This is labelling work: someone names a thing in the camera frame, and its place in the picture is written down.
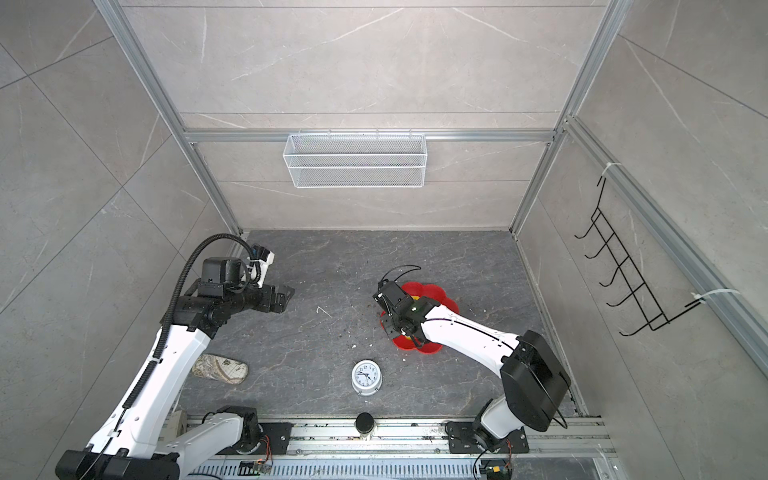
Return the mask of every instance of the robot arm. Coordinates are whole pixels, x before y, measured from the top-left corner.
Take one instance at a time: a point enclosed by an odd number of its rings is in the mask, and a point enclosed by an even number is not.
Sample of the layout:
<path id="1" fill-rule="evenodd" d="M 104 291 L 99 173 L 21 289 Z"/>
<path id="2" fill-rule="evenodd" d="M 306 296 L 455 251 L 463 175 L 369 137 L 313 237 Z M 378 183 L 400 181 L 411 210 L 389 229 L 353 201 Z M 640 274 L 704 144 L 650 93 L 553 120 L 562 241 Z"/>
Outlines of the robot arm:
<path id="1" fill-rule="evenodd" d="M 237 407 L 222 409 L 178 439 L 157 445 L 163 421 L 184 380 L 218 329 L 243 310 L 281 313 L 293 296 L 289 287 L 263 284 L 274 254 L 258 246 L 249 250 L 249 270 L 239 258 L 204 261 L 202 277 L 175 303 L 161 354 L 155 349 L 164 329 L 157 332 L 141 370 L 88 447 L 67 450 L 61 457 L 56 466 L 59 478 L 179 478 L 226 447 L 243 453 L 256 448 L 260 440 L 256 412 Z M 241 275 L 243 270 L 249 281 Z"/>
<path id="2" fill-rule="evenodd" d="M 373 298 L 388 313 L 383 324 L 390 336 L 409 336 L 417 346 L 450 346 L 502 380 L 505 396 L 491 401 L 475 420 L 475 438 L 483 448 L 493 449 L 523 425 L 547 430 L 571 379 L 540 335 L 488 328 L 428 297 L 414 300 L 394 281 L 379 282 Z"/>

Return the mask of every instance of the white alarm clock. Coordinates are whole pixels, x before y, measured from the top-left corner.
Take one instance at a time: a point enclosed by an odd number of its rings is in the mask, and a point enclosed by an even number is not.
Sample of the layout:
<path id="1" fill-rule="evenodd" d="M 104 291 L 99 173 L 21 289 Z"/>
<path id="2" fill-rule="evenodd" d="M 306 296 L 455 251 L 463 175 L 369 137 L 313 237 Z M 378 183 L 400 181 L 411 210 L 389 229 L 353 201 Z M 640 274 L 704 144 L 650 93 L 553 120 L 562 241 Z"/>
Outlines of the white alarm clock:
<path id="1" fill-rule="evenodd" d="M 369 396 L 379 391 L 382 371 L 373 360 L 363 360 L 352 369 L 352 388 L 358 395 Z"/>

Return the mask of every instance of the black wire rack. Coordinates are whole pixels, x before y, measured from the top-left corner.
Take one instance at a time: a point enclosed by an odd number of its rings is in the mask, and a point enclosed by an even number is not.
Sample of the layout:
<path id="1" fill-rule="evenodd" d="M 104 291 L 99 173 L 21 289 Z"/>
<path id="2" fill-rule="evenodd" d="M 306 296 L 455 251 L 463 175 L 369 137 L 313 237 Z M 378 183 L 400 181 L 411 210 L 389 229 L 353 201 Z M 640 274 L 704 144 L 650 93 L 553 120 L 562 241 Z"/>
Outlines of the black wire rack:
<path id="1" fill-rule="evenodd" d="M 683 306 L 683 311 L 678 313 L 675 316 L 669 317 L 665 312 L 664 309 L 661 308 L 661 305 L 659 304 L 659 301 L 656 299 L 656 296 L 654 295 L 654 291 L 650 288 L 650 285 L 648 285 L 648 282 L 643 277 L 643 273 L 640 271 L 639 268 L 637 268 L 637 264 L 634 262 L 632 256 L 629 254 L 629 251 L 627 251 L 627 248 L 624 246 L 624 242 L 621 241 L 621 238 L 616 233 L 616 230 L 611 226 L 611 222 L 608 221 L 608 218 L 603 213 L 603 210 L 600 208 L 600 202 L 603 199 L 603 192 L 605 191 L 605 177 L 601 177 L 598 181 L 598 185 L 600 188 L 600 196 L 598 197 L 598 205 L 594 208 L 594 211 L 592 212 L 592 215 L 590 215 L 591 224 L 587 231 L 584 233 L 584 235 L 578 236 L 574 235 L 574 237 L 578 239 L 585 238 L 592 230 L 595 230 L 598 235 L 600 236 L 602 240 L 602 246 L 598 250 L 598 252 L 595 255 L 592 255 L 591 257 L 588 255 L 584 255 L 588 259 L 596 258 L 600 253 L 602 253 L 603 250 L 606 250 L 610 255 L 611 259 L 613 259 L 614 263 L 616 264 L 616 268 L 614 269 L 614 274 L 611 277 L 611 281 L 608 283 L 602 283 L 600 282 L 600 285 L 603 287 L 609 287 L 613 284 L 613 282 L 616 280 L 616 277 L 618 274 L 621 274 L 622 280 L 624 280 L 624 284 L 629 289 L 629 294 L 627 294 L 623 299 L 621 299 L 618 303 L 606 303 L 608 306 L 620 306 L 622 303 L 626 302 L 630 298 L 634 300 L 634 302 L 637 304 L 637 307 L 640 309 L 640 312 L 643 314 L 643 318 L 645 320 L 645 323 L 632 333 L 624 333 L 619 332 L 623 336 L 633 336 L 635 333 L 640 332 L 644 328 L 650 328 L 651 330 L 658 330 L 662 326 L 668 325 L 673 320 L 680 318 L 685 313 L 690 312 L 697 306 L 701 305 L 703 303 L 702 299 L 696 299 L 693 302 L 687 303 Z M 601 228 L 598 226 L 598 220 L 602 218 L 605 224 L 607 225 L 607 231 L 601 230 Z M 609 245 L 609 242 L 613 239 L 616 239 L 618 245 L 620 248 L 611 248 L 611 245 Z M 634 269 L 634 271 L 637 273 L 637 277 L 639 278 L 639 284 L 636 286 L 632 286 L 629 279 L 627 278 L 627 274 L 631 273 L 631 270 L 625 271 L 625 269 Z M 653 317 L 650 317 L 648 315 L 648 312 L 646 311 L 646 308 L 644 307 L 643 303 L 640 301 L 640 299 L 637 298 L 638 293 L 642 292 L 648 292 L 651 299 L 653 300 L 653 303 L 658 308 L 659 313 Z"/>

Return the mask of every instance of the wire basket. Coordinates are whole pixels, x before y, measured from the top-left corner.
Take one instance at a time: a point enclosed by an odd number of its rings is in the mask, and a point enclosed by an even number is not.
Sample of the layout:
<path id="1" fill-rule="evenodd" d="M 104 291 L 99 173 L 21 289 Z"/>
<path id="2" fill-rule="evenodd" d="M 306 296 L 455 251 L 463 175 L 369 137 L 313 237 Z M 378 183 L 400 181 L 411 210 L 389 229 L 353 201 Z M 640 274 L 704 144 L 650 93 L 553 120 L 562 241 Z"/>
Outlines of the wire basket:
<path id="1" fill-rule="evenodd" d="M 296 188 L 423 187 L 424 135 L 291 134 L 283 158 Z"/>

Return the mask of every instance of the red plate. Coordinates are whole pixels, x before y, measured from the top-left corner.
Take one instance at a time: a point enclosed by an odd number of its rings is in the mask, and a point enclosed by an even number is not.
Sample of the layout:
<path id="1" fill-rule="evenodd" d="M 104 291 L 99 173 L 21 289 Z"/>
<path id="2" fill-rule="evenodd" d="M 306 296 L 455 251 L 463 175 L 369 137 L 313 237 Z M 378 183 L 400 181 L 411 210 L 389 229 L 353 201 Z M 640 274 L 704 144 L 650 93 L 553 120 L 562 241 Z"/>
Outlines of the red plate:
<path id="1" fill-rule="evenodd" d="M 445 290 L 437 285 L 433 285 L 431 283 L 428 285 L 422 285 L 419 282 L 408 282 L 402 285 L 402 289 L 412 296 L 428 296 L 433 300 L 437 300 L 441 304 L 447 306 L 448 309 L 453 313 L 458 314 L 458 305 L 456 305 L 456 302 L 449 299 L 445 294 Z M 425 355 L 432 355 L 442 349 L 442 345 L 439 343 L 427 343 L 422 348 L 416 348 L 413 340 L 404 335 L 397 336 L 392 340 L 392 343 L 394 343 L 395 346 L 401 350 L 416 350 L 420 353 L 424 353 Z"/>

